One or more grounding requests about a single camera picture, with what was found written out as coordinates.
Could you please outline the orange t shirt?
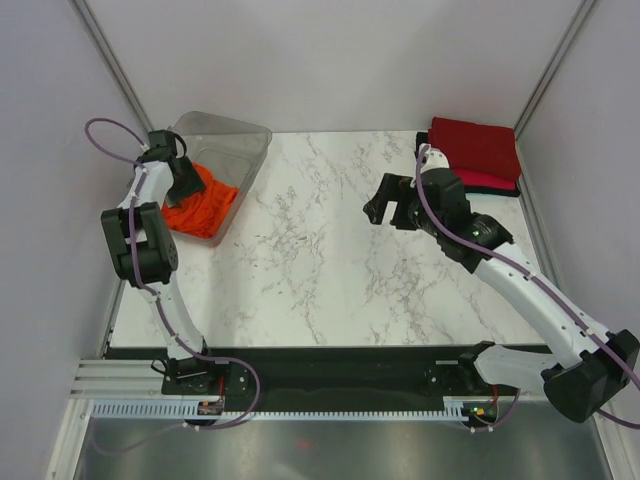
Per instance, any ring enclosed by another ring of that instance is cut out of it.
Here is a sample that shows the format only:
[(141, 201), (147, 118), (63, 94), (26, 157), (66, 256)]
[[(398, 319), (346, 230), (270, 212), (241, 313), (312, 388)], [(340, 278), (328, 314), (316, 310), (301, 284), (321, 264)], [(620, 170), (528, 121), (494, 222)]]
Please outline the orange t shirt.
[(162, 214), (170, 230), (201, 239), (212, 239), (229, 215), (239, 188), (217, 180), (209, 169), (199, 163), (195, 163), (194, 168), (203, 180), (205, 190), (174, 207), (164, 204)]

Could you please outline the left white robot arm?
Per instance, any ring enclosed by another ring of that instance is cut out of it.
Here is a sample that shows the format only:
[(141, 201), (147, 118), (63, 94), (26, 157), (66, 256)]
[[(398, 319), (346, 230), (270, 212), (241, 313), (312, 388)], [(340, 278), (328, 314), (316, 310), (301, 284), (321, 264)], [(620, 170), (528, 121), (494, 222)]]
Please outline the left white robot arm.
[(181, 295), (176, 271), (178, 250), (162, 206), (205, 191), (186, 143), (170, 130), (149, 134), (149, 147), (134, 161), (134, 179), (118, 207), (101, 214), (101, 225), (117, 276), (148, 303), (166, 343), (163, 375), (208, 393), (219, 369), (204, 360), (207, 344)]

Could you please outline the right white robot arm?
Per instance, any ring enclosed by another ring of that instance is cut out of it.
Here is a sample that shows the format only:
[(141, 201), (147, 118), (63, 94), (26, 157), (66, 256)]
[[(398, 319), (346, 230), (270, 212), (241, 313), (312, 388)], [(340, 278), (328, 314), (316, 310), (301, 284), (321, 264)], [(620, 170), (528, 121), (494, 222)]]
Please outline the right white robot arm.
[(638, 339), (587, 315), (532, 267), (498, 220), (473, 211), (443, 152), (423, 143), (413, 175), (384, 174), (363, 207), (371, 224), (382, 223), (389, 203), (396, 205), (394, 228), (429, 234), (448, 259), (500, 294), (549, 349), (538, 354), (479, 343), (457, 371), (465, 391), (504, 385), (542, 394), (565, 418), (582, 423), (627, 385), (638, 385)]

